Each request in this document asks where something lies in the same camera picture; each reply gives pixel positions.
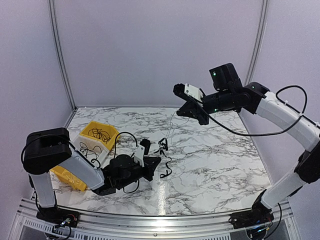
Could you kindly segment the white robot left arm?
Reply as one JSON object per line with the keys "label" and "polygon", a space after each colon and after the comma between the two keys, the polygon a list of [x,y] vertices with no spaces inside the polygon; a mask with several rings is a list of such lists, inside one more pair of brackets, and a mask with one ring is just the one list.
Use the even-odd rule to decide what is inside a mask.
{"label": "white robot left arm", "polygon": [[69,131],[53,128],[32,132],[26,138],[21,151],[21,162],[29,174],[39,205],[44,215],[53,223],[63,219],[63,211],[57,207],[56,195],[49,171],[62,167],[83,181],[99,196],[114,194],[141,178],[151,182],[161,162],[159,156],[148,156],[148,141],[136,143],[133,155],[119,154],[104,167],[96,167],[70,141]]}

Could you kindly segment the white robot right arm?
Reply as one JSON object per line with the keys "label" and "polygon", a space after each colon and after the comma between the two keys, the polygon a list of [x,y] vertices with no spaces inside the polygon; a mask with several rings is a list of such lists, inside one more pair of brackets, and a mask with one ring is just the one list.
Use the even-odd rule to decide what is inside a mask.
{"label": "white robot right arm", "polygon": [[210,76],[216,93],[206,95],[202,89],[191,84],[178,83],[173,93],[185,100],[176,114],[180,117],[196,119],[200,125],[208,125],[214,118],[211,114],[242,109],[258,115],[278,126],[279,134],[288,133],[304,148],[297,165],[274,186],[264,190],[252,205],[247,219],[258,224],[279,202],[294,195],[304,185],[320,178],[320,125],[298,111],[278,93],[271,92],[258,82],[242,85],[232,63],[210,69]]}

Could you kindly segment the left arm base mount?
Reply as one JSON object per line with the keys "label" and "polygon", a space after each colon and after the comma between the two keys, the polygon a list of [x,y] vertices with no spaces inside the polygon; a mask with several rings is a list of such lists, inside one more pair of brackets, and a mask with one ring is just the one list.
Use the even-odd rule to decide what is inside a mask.
{"label": "left arm base mount", "polygon": [[54,207],[39,207],[36,217],[40,220],[56,224],[58,226],[69,225],[77,227],[80,213],[74,210]]}

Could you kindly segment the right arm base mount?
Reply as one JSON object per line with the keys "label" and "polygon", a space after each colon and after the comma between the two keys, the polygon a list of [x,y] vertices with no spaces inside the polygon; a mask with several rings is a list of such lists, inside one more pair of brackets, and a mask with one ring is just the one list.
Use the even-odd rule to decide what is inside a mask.
{"label": "right arm base mount", "polygon": [[250,210],[232,213],[228,222],[233,225],[234,229],[270,223],[274,220],[274,215],[271,212],[271,209],[265,207],[260,201],[256,201]]}

